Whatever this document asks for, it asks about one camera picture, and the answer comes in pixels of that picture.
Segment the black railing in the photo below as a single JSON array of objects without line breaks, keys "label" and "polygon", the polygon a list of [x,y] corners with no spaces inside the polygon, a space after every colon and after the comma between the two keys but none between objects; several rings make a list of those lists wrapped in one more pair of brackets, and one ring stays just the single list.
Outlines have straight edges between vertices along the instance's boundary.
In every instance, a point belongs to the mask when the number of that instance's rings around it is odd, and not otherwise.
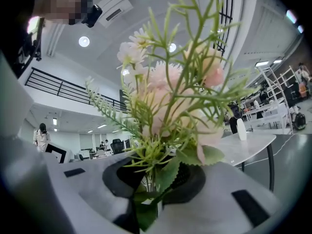
[{"label": "black railing", "polygon": [[[219,4],[223,2],[221,10],[219,11],[219,24],[222,26],[228,26],[233,21],[233,1],[234,0],[219,0]],[[219,37],[224,43],[227,43],[229,38],[230,29],[222,33]],[[224,55],[226,45],[218,41],[217,44],[214,44],[214,48],[222,52],[222,56]]]},{"label": "black railing", "polygon": [[[36,88],[55,96],[75,100],[92,106],[94,105],[93,102],[90,101],[90,96],[87,93],[86,88],[48,74],[34,67],[32,67],[31,74],[29,75],[25,86]],[[98,98],[98,96],[107,101],[116,109],[116,111],[127,110],[126,105],[118,100],[101,94],[97,94],[96,98]]]}]

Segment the white bottle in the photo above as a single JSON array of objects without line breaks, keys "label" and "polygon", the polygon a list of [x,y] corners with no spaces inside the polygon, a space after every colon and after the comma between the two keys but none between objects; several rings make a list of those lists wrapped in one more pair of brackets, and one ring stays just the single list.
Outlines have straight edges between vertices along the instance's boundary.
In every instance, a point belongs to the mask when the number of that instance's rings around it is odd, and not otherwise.
[{"label": "white bottle", "polygon": [[247,139],[246,128],[242,119],[237,120],[237,131],[240,140],[244,141]]}]

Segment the ceiling vent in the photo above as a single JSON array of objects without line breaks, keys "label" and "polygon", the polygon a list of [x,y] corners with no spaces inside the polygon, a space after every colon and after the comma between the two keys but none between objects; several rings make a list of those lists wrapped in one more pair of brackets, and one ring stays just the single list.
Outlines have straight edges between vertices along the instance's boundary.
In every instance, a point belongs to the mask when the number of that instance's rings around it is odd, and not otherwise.
[{"label": "ceiling vent", "polygon": [[98,19],[107,28],[117,17],[124,15],[133,6],[129,0],[102,0],[98,6],[103,10],[102,16]]}]

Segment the striped shirt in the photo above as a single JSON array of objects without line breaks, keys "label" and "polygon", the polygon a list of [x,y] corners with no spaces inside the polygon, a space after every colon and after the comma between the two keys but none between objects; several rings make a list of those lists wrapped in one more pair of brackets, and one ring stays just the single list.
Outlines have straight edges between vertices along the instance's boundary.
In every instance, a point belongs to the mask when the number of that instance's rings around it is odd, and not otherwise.
[{"label": "striped shirt", "polygon": [[38,148],[41,152],[44,152],[45,144],[50,140],[51,138],[48,131],[46,134],[41,133],[40,129],[34,131],[34,144],[38,144]]}]

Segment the backpack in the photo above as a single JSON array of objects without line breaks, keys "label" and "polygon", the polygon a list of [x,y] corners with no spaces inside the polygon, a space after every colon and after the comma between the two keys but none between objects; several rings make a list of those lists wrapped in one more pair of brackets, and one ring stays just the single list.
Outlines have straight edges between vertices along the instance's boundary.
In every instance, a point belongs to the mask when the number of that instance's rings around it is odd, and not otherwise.
[{"label": "backpack", "polygon": [[306,117],[302,113],[292,113],[292,124],[296,130],[302,130],[306,127]]}]

